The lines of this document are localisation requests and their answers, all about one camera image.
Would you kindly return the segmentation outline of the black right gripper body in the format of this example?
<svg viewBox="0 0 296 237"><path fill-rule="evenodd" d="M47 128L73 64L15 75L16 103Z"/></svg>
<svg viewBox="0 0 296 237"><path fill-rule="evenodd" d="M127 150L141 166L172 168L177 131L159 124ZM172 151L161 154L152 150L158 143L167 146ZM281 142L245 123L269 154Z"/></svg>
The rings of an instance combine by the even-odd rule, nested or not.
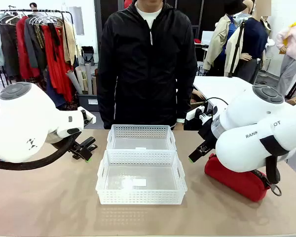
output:
<svg viewBox="0 0 296 237"><path fill-rule="evenodd" d="M205 147L206 149L214 149L217 142L217 139L211 130L212 122L212 120L204 122L198 131L198 134L204 140L200 146Z"/></svg>

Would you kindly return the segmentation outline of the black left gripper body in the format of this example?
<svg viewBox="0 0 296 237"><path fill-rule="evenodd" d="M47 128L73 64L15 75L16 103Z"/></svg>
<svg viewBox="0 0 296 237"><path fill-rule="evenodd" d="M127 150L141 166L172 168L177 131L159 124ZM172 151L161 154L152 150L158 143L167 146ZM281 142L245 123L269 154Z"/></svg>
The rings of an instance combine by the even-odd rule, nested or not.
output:
<svg viewBox="0 0 296 237"><path fill-rule="evenodd" d="M82 149L86 149L86 148L84 147L84 145L83 145L83 142L78 143L78 142L74 141L74 143L73 143L72 146L70 147L70 150L69 150L69 151L72 153L73 158L74 158L74 152L75 152L75 151L80 151L80 150L82 150Z"/></svg>

